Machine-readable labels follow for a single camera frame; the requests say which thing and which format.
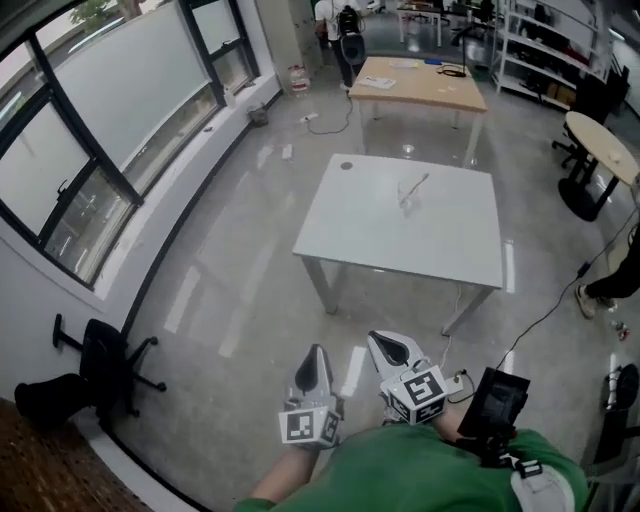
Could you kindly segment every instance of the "person wearing green shirt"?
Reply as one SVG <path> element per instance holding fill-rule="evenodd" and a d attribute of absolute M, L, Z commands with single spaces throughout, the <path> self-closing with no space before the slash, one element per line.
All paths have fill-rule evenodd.
<path fill-rule="evenodd" d="M 288 448 L 234 512 L 520 511 L 510 483 L 513 469 L 481 467 L 478 456 L 454 445 L 461 421 L 447 408 L 429 425 L 360 432 L 334 449 L 312 481 L 319 452 Z M 569 484 L 575 510 L 582 510 L 587 499 L 582 470 L 540 434 L 519 430 L 508 452 L 553 468 Z"/>

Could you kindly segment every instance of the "round table base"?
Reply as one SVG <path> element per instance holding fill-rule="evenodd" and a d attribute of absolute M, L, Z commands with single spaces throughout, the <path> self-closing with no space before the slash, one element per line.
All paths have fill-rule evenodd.
<path fill-rule="evenodd" d="M 567 178 L 558 182 L 558 191 L 564 203 L 582 220 L 593 222 L 598 217 L 596 202 L 584 186 Z"/>

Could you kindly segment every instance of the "window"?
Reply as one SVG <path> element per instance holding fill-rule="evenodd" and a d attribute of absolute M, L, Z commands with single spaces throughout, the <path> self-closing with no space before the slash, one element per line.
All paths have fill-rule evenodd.
<path fill-rule="evenodd" d="M 87 0 L 0 61 L 0 216 L 91 287 L 191 137 L 257 76 L 237 0 Z"/>

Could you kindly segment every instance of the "metal shelving unit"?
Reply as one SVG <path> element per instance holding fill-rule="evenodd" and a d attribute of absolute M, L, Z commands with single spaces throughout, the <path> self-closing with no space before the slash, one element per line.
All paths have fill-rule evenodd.
<path fill-rule="evenodd" d="M 599 35 L 598 28 L 596 26 L 588 25 L 577 18 L 575 18 L 571 13 L 566 13 L 560 10 L 558 7 L 549 4 L 543 0 L 535 0 L 534 4 L 541 4 L 545 7 L 549 7 L 553 9 L 556 13 L 556 16 L 567 16 L 568 18 L 574 20 L 575 22 L 580 23 L 581 25 L 588 27 L 591 31 L 593 31 L 594 38 L 592 41 L 592 47 L 585 49 L 588 52 L 590 63 L 599 57 L 599 54 L 595 50 L 596 44 L 595 40 Z M 558 61 L 562 61 L 569 66 L 576 68 L 578 71 L 583 73 L 593 74 L 594 76 L 598 76 L 600 79 L 604 79 L 602 76 L 594 72 L 591 65 L 586 65 L 583 62 L 580 62 L 570 55 L 562 53 L 554 48 L 546 46 L 540 41 L 536 41 L 525 37 L 521 33 L 522 23 L 530 23 L 539 27 L 542 27 L 550 32 L 558 34 L 562 37 L 569 39 L 574 43 L 578 43 L 568 37 L 564 32 L 560 31 L 558 28 L 543 23 L 529 16 L 527 13 L 522 11 L 518 11 L 518 6 L 523 6 L 522 2 L 518 0 L 505 0 L 504 2 L 498 2 L 496 5 L 496 20 L 504 19 L 504 24 L 502 27 L 496 27 L 495 37 L 494 37 L 494 45 L 493 45 L 493 54 L 491 59 L 491 77 L 493 81 L 496 83 L 498 93 L 504 87 L 505 89 L 517 91 L 522 94 L 526 94 L 528 96 L 532 96 L 534 98 L 538 98 L 539 100 L 545 101 L 547 103 L 553 104 L 555 106 L 568 109 L 569 107 L 557 101 L 555 98 L 550 98 L 545 94 L 539 94 L 536 91 L 532 91 L 523 85 L 523 78 L 514 76 L 514 71 L 511 73 L 509 70 L 515 70 L 515 66 L 520 66 L 528 69 L 530 72 L 540 73 L 542 75 L 547 76 L 552 79 L 554 82 L 569 87 L 571 89 L 576 88 L 576 84 L 572 81 L 566 79 L 565 77 L 559 75 L 552 69 L 546 69 L 539 67 L 535 64 L 527 62 L 519 57 L 519 55 L 514 51 L 513 44 L 510 43 L 519 43 L 520 45 L 527 46 L 529 48 L 533 48 L 539 52 L 546 53 L 549 55 L 550 60 L 557 59 Z"/>

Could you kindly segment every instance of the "shelf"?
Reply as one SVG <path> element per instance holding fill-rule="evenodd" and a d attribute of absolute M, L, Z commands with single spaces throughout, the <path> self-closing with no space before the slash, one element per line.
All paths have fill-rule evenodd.
<path fill-rule="evenodd" d="M 550 30 L 551 32 L 555 32 L 556 34 L 559 34 L 562 37 L 564 37 L 566 39 L 569 39 L 570 41 L 573 41 L 574 43 L 579 45 L 581 48 L 583 47 L 582 44 L 579 43 L 578 41 L 575 41 L 575 40 L 571 39 L 570 37 L 567 37 L 567 35 L 564 32 L 561 32 L 560 30 L 558 30 L 555 27 L 552 27 L 551 25 L 547 25 L 546 23 L 542 23 L 541 21 L 538 21 L 535 18 L 532 18 L 531 16 L 526 16 L 525 14 L 520 14 L 519 12 L 515 12 L 515 11 L 510 11 L 509 12 L 509 16 L 515 16 L 516 18 L 520 18 L 521 20 L 526 21 L 528 23 L 533 23 L 534 25 L 538 25 L 539 27 L 546 28 L 547 30 Z M 597 54 L 597 52 L 593 48 L 586 48 L 586 50 L 588 50 L 591 53 L 596 53 Z"/>
<path fill-rule="evenodd" d="M 526 37 L 522 37 L 519 36 L 517 34 L 512 34 L 511 32 L 506 32 L 502 34 L 502 37 L 504 38 L 506 35 L 507 40 L 509 41 L 515 41 L 517 43 L 523 44 L 525 46 L 529 46 L 530 48 L 534 48 L 536 50 L 540 50 L 541 52 L 544 52 L 548 55 L 551 55 L 552 57 L 555 57 L 556 59 L 560 59 L 563 60 L 564 62 L 566 62 L 567 64 L 570 64 L 571 66 L 574 66 L 576 68 L 578 68 L 581 71 L 584 71 L 585 73 L 589 73 L 589 74 L 593 74 L 593 72 L 591 71 L 591 68 L 589 66 L 584 65 L 582 62 L 577 61 L 576 59 L 572 59 L 571 57 L 569 57 L 568 55 L 559 52 L 557 50 L 554 50 L 552 48 L 549 48 L 548 46 L 538 43 L 536 41 L 534 41 L 533 39 L 528 39 Z"/>
<path fill-rule="evenodd" d="M 549 71 L 547 69 L 539 68 L 538 66 L 534 66 L 533 64 L 529 64 L 523 60 L 518 59 L 515 55 L 507 55 L 505 60 L 509 62 L 513 62 L 514 64 L 518 64 L 519 66 L 524 66 L 525 68 L 529 68 L 533 71 L 537 71 L 538 73 L 542 73 L 543 75 L 547 75 L 549 78 L 552 78 L 556 82 L 566 85 L 567 87 L 571 87 L 572 89 L 576 88 L 576 84 L 569 82 L 566 78 L 561 77 L 560 75 L 554 73 L 553 71 Z"/>
<path fill-rule="evenodd" d="M 504 87 L 505 89 L 510 89 L 512 91 L 517 91 L 520 92 L 522 94 L 526 94 L 527 96 L 531 96 L 533 98 L 539 99 L 539 96 L 537 93 L 530 91 L 529 89 L 527 89 L 526 87 L 523 87 L 522 85 L 520 85 L 520 80 L 508 75 L 503 75 L 502 76 L 502 80 L 498 80 L 498 77 L 495 75 L 495 73 L 491 74 L 491 78 L 493 79 L 493 81 L 496 83 L 496 85 L 500 85 L 500 87 Z M 552 105 L 555 105 L 557 107 L 560 107 L 564 110 L 569 110 L 569 105 L 565 105 L 564 103 L 554 99 L 554 98 L 549 98 L 549 96 L 546 95 L 542 95 L 542 99 L 547 102 L 550 103 Z"/>
<path fill-rule="evenodd" d="M 551 9 L 553 9 L 554 11 L 558 11 L 560 14 L 562 14 L 563 16 L 566 16 L 567 18 L 571 18 L 573 21 L 575 21 L 576 23 L 580 23 L 580 25 L 587 27 L 591 30 L 593 30 L 594 32 L 598 32 L 598 28 L 594 27 L 592 25 L 589 25 L 588 23 L 585 23 L 582 20 L 579 20 L 578 18 L 576 18 L 575 16 L 572 16 L 571 14 L 564 12 L 562 9 L 560 9 L 558 6 L 553 5 L 549 2 L 545 2 L 544 0 L 533 0 L 532 2 L 522 2 L 522 1 L 518 1 L 517 2 L 518 5 L 521 5 L 522 7 L 526 7 L 527 9 L 531 9 L 532 7 L 529 5 L 530 3 L 534 4 L 540 4 L 540 5 L 545 5 Z"/>

